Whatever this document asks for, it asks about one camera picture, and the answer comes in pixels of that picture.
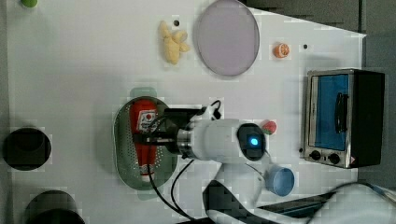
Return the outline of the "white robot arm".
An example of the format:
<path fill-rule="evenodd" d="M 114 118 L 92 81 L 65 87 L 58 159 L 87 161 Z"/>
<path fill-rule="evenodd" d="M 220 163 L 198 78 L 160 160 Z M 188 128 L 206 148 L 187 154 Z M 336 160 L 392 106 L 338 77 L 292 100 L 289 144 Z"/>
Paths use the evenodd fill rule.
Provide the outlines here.
<path fill-rule="evenodd" d="M 288 195 L 294 174 L 271 162 L 264 133 L 254 123 L 221 119 L 209 109 L 193 116 L 160 116 L 153 106 L 132 109 L 130 122 L 142 175 L 152 174 L 156 146 L 192 161 L 220 164 L 203 192 L 206 215 L 215 224 L 395 224 L 395 193 L 368 183 L 343 184 L 311 205 L 257 207 L 262 189 Z"/>

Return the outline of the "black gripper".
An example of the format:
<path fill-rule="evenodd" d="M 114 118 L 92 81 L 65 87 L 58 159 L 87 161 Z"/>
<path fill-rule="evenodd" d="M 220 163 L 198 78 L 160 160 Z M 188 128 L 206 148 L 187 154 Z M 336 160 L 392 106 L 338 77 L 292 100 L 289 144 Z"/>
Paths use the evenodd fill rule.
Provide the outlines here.
<path fill-rule="evenodd" d="M 164 123 L 155 136 L 145 133 L 134 133 L 133 142 L 144 146 L 165 146 L 172 154 L 179 154 L 177 147 L 177 133 L 186 130 L 191 118 L 199 114 L 196 108 L 166 108 Z"/>

